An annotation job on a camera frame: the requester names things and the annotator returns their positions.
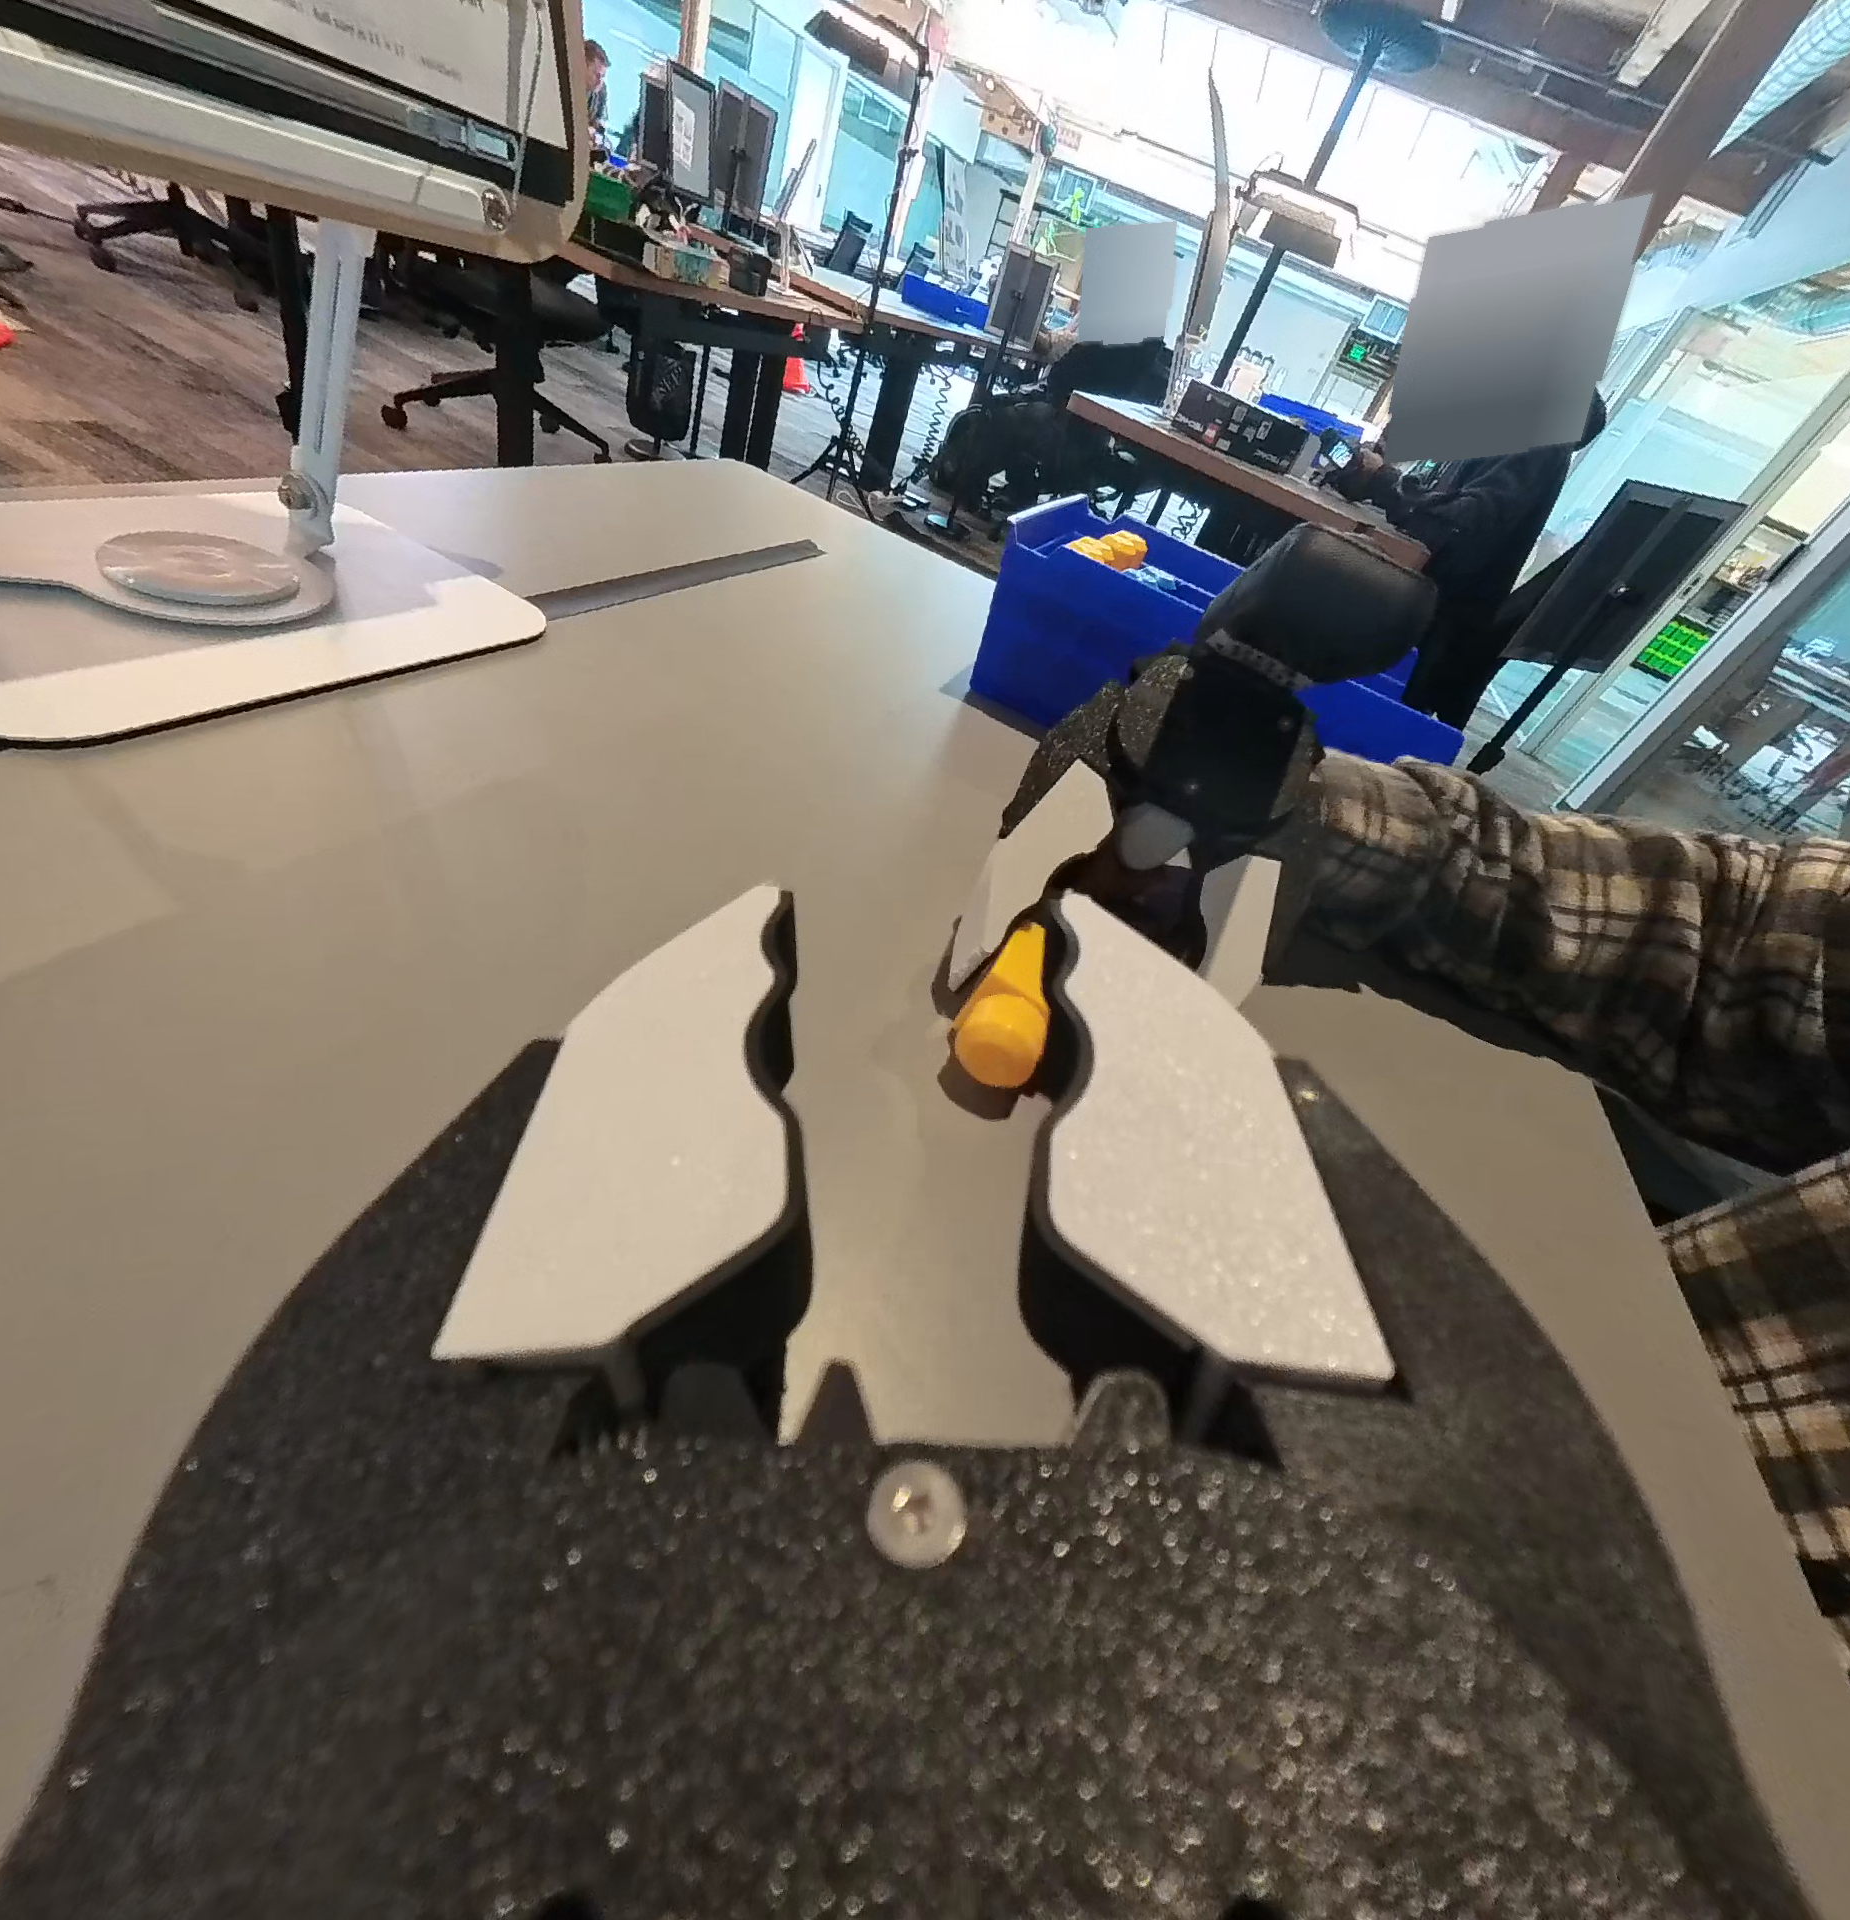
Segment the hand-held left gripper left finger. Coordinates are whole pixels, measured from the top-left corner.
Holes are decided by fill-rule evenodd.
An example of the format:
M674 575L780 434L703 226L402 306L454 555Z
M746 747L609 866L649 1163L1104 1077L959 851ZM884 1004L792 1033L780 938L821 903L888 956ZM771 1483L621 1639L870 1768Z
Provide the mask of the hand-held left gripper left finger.
M782 1401L813 1297L794 984L794 901L761 882L565 1023L436 1362L589 1369L621 1404L712 1364Z

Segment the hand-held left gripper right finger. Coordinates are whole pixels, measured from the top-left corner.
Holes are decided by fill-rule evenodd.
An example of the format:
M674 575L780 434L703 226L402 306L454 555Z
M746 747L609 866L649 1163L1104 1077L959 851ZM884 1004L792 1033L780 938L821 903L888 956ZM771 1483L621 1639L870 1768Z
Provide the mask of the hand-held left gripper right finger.
M1271 1043L1084 894L1051 909L1054 1096L1021 1319L1077 1396L1152 1374L1181 1417L1244 1384L1382 1396L1395 1359Z

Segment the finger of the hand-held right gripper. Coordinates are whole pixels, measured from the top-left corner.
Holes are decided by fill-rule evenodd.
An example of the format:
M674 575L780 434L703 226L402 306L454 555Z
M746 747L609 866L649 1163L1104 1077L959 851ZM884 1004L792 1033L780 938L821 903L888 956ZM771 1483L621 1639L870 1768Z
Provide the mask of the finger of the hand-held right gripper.
M1280 860L1263 855L1227 860L1199 879L1203 948L1195 973L1228 1006L1241 1006L1261 984L1280 880Z
M947 950L947 988L958 996L1002 948L1019 919L1051 892L1053 877L1093 855L1109 834L1101 778L1058 778L988 850Z

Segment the yellow one-stud block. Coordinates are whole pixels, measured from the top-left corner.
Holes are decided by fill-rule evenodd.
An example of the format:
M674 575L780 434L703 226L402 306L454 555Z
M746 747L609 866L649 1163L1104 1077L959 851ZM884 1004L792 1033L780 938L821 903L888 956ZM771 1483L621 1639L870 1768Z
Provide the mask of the yellow one-stud block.
M1080 1017L1063 993L1069 957L1056 916L1040 909L1012 924L961 990L941 1075L961 1111L1002 1120L1023 1101L1067 1098L1085 1064Z

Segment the blue plastic bin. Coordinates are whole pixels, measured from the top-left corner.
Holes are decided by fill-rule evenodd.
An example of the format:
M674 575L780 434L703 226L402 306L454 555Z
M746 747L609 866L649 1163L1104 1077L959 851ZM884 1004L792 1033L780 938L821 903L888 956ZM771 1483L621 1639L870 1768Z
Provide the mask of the blue plastic bin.
M1066 550L1112 527L1146 539L1149 578ZM1319 527L1295 524L1241 567L1135 516L1104 518L1077 493L1009 518L968 687L1046 731L1145 660L1225 627L1282 668L1322 747L1448 766L1461 731L1403 703L1436 601L1421 572Z

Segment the wooden office desk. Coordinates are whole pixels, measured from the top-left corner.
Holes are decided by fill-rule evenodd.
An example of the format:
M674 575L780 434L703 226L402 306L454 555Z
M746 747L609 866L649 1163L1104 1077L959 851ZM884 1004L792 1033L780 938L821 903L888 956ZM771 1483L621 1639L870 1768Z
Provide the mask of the wooden office desk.
M786 359L815 347L821 332L846 339L863 332L860 319L803 295L692 286L577 243L552 259L591 279L601 315L630 341L630 367L659 345L730 354L720 458L756 469L769 469L772 456Z
M1248 458L1235 458L1218 444L1206 444L1199 435L1181 432L1153 402L1075 392L1066 400L1066 410L1084 422L1105 430L1116 443L1160 463L1182 481L1222 490L1228 495L1228 511L1240 519L1248 518L1241 507L1248 502L1261 516L1319 527L1414 572L1423 572L1429 562L1427 548L1390 527L1382 516L1302 477L1254 466Z

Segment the black equipment box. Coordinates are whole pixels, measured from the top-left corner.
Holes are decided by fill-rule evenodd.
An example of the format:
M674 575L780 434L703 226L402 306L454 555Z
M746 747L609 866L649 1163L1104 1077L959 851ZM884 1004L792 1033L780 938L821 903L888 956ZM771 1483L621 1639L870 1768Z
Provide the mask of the black equipment box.
M1317 451L1305 422L1198 379L1178 395L1171 430L1227 458L1280 473L1295 470Z

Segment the black tilted panel stand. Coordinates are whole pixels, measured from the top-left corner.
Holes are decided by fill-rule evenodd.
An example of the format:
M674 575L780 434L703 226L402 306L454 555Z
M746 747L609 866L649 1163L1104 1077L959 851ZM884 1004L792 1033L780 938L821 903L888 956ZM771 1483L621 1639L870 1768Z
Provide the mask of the black tilted panel stand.
M1512 593L1496 629L1498 662L1542 665L1543 673L1466 771L1498 768L1515 733L1572 672L1634 658L1662 625L1660 605L1703 577L1707 556L1743 516L1736 500L1621 485L1584 539Z

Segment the white rounded board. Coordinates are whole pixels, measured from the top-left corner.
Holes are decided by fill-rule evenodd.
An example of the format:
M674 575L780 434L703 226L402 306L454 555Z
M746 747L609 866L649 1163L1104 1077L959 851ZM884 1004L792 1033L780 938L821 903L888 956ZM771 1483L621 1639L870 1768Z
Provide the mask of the white rounded board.
M339 507L263 490L0 495L0 747L123 741L501 654L546 616Z

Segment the person's plaid shirt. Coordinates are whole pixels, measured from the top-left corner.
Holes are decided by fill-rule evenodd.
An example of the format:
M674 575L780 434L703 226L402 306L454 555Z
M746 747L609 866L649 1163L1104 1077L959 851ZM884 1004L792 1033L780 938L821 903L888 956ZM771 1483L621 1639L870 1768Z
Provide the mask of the person's plaid shirt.
M1850 1151L1660 1239L1850 1675Z

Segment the black office chair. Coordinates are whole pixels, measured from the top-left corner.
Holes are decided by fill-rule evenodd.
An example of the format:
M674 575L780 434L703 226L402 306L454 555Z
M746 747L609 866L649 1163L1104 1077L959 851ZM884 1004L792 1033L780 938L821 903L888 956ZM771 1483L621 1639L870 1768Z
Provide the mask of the black office chair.
M611 463L601 432L578 422L544 395L544 352L591 347L608 341L611 324L594 299L578 297L572 272L551 272L521 262L473 262L444 255L410 262L406 291L420 295L454 330L468 332L490 354L478 371L431 375L420 388L394 392L380 402L387 430L404 432L410 410L441 407L448 398L490 396L498 410L498 465L528 466L534 434L569 434L589 447L594 463Z
M224 267L263 289L272 286L267 221L252 203L166 183L157 196L77 204L73 234L95 267L116 271L115 245L126 237L165 237L190 262Z

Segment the black desk monitor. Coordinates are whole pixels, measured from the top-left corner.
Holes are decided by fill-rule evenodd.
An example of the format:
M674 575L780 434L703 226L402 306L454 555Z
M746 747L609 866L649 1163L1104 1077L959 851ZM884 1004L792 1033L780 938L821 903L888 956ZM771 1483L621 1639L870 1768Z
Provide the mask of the black desk monitor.
M685 203L712 196L714 107L714 91L675 61L641 82L639 161Z
M764 217L778 112L720 79L708 151L712 212L720 226L752 226Z

